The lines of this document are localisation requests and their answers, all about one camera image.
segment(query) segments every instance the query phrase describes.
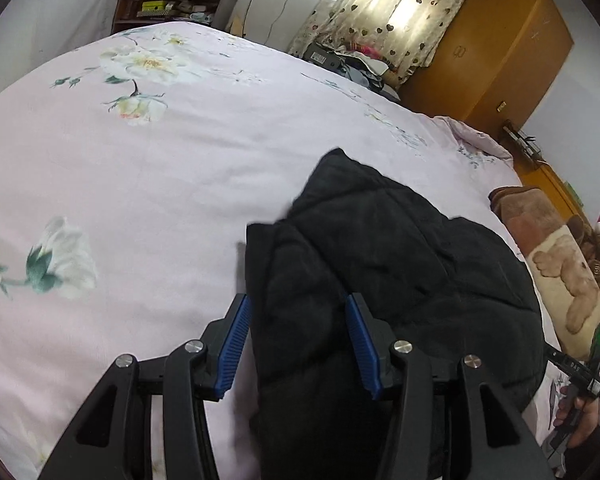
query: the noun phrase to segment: black quilted jacket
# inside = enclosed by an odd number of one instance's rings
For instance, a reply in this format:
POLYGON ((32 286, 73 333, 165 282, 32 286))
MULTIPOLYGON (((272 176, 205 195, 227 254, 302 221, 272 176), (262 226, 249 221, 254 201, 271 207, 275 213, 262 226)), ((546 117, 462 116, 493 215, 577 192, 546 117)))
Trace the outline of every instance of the black quilted jacket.
MULTIPOLYGON (((364 390, 344 319, 360 292, 375 317, 434 357, 480 356, 523 410, 546 367, 525 264, 491 230, 338 149, 318 163, 285 219, 247 230, 246 285, 263 480, 372 480, 388 407, 364 390)), ((430 477, 441 474, 434 402, 430 477)))

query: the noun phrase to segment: blue gripper pad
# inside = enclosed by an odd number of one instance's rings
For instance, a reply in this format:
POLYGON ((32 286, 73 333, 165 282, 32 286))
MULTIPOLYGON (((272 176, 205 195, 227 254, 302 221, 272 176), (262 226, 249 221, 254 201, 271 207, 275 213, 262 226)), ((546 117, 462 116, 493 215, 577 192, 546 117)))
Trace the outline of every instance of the blue gripper pad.
POLYGON ((248 296, 242 296, 222 349, 218 354, 218 371, 214 386, 218 399, 222 399, 234 384, 235 371, 238 368, 244 342, 247 339, 250 322, 251 301, 248 296))
POLYGON ((361 299, 362 296, 359 294, 352 294, 347 297, 345 318, 347 329, 349 330, 349 338, 351 339, 356 361, 358 362, 362 384, 371 393, 373 400, 378 400, 381 398, 382 391, 384 390, 380 377, 380 356, 374 347, 369 328, 356 302, 356 300, 361 299))

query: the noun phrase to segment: curtain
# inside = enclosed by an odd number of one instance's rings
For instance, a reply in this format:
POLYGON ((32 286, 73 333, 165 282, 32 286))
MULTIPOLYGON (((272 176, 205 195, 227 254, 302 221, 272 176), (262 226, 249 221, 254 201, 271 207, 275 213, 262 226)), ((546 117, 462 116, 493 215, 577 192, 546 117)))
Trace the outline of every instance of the curtain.
POLYGON ((429 66, 464 0, 320 0, 289 47, 301 57, 308 45, 337 48, 355 42, 374 48, 403 82, 410 67, 429 66))

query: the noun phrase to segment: floral bedsheet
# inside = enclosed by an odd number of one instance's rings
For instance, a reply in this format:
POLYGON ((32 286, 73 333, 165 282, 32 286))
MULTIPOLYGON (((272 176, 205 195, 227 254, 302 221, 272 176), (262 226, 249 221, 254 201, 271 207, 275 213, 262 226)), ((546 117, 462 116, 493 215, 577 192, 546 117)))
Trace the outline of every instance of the floral bedsheet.
MULTIPOLYGON (((336 146, 520 255, 489 208, 520 184, 493 140, 223 32, 130 30, 0 94, 0 457, 17 480, 36 478, 117 355, 168 354, 224 314, 246 225, 282 216, 336 146)), ((258 477, 256 394, 247 347, 208 407, 223 479, 258 477)), ((157 479, 159 414, 156 400, 157 479)))

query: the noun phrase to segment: black cable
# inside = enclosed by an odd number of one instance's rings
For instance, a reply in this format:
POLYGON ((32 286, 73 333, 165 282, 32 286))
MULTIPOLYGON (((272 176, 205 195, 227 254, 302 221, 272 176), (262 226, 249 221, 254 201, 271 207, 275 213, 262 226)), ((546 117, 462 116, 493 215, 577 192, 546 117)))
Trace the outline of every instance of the black cable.
POLYGON ((273 20, 273 23, 271 23, 271 26, 269 27, 269 33, 267 34, 267 39, 264 40, 264 46, 267 46, 267 42, 269 41, 269 38, 271 37, 271 31, 273 30, 273 26, 276 24, 276 22, 280 18, 282 18, 282 15, 285 12, 285 7, 286 7, 286 4, 288 3, 288 1, 289 0, 285 0, 285 4, 282 6, 282 10, 280 11, 280 14, 278 15, 278 17, 275 20, 273 20))
POLYGON ((244 26, 247 24, 247 16, 249 14, 249 9, 251 9, 251 3, 253 0, 249 0, 249 5, 247 5, 247 10, 244 11, 244 20, 242 21, 242 37, 244 38, 247 33, 244 31, 244 26))

